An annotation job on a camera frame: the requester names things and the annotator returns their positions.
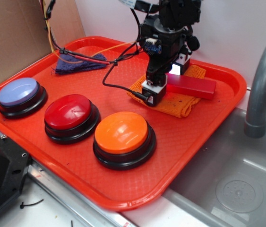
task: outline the orange cloth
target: orange cloth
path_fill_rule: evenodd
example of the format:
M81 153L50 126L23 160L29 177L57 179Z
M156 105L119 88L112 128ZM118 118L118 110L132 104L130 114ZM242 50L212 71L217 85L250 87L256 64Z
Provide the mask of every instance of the orange cloth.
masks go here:
M197 65L191 65L186 70L184 75L188 77L203 79L205 73L206 73L205 69ZM141 93L142 92L141 84L145 81L145 79L146 76L144 75L138 81L136 81L130 87L130 89ZM142 103L143 105L146 105L141 99L135 97L130 92L128 92L127 94L136 101ZM200 100L201 98L193 96L167 92L166 95L163 97L162 101L157 106L149 108L163 112L165 114L170 114L172 116L182 118L182 117L187 117L190 114L192 107L196 105Z

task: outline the red block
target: red block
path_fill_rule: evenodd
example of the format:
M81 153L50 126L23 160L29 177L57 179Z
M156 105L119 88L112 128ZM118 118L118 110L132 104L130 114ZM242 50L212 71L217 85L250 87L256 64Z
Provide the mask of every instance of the red block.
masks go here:
M166 91L212 100L216 84L213 80L168 73Z

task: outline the gray sink basin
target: gray sink basin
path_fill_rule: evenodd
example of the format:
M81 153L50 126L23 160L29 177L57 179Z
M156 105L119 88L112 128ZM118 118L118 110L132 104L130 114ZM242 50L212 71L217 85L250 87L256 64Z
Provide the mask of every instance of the gray sink basin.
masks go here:
M212 226L266 227L266 135L245 136L245 114L235 109L165 194Z

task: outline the white wall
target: white wall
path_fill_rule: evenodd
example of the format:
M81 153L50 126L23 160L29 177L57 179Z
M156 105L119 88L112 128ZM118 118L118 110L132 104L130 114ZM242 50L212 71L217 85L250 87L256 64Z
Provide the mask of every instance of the white wall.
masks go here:
M158 3L158 0L147 0ZM118 0L76 0L87 36L125 42L135 40L137 25L130 9ZM239 72L251 86L266 46L266 0L204 0L194 35L200 49L192 58ZM140 22L144 13L138 12Z

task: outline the red wire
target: red wire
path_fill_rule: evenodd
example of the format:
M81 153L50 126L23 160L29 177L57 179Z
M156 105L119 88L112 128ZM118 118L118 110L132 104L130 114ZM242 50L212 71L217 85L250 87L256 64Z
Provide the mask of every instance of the red wire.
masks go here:
M102 60L95 60L95 59L90 59L90 58L85 58L79 55L75 55L74 56L77 59L81 59L81 60L85 60L85 61L90 61L90 62L94 62L94 63L98 63L98 64L104 64L104 65L109 65L110 63L108 61L102 61Z

